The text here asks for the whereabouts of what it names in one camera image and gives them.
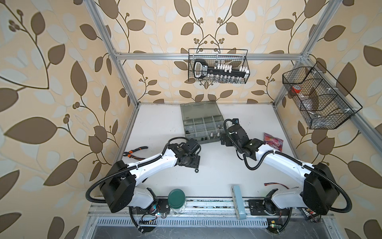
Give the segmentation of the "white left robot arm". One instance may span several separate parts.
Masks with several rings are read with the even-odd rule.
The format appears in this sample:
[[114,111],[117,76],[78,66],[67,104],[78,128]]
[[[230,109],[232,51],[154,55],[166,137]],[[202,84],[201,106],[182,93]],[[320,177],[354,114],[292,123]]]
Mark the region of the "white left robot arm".
[[201,145],[193,138],[174,137],[162,152],[138,162],[116,162],[106,177],[94,183],[85,193],[92,203],[107,204],[111,213],[126,207],[136,207],[152,212],[158,199],[150,188],[139,188],[144,180],[175,166],[199,170]]

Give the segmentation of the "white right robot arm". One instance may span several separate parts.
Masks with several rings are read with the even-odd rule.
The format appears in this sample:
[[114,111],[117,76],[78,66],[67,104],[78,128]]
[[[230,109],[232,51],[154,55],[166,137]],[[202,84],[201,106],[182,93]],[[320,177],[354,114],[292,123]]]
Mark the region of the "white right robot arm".
[[223,129],[224,145],[235,148],[247,169],[255,171],[266,164],[298,183],[294,188],[273,189],[266,195],[262,208],[268,214],[273,215],[286,208],[308,208],[318,215],[327,215],[329,211],[349,213],[352,210],[350,196],[336,183],[327,165],[303,162],[262,140],[250,139],[238,119],[226,119]]

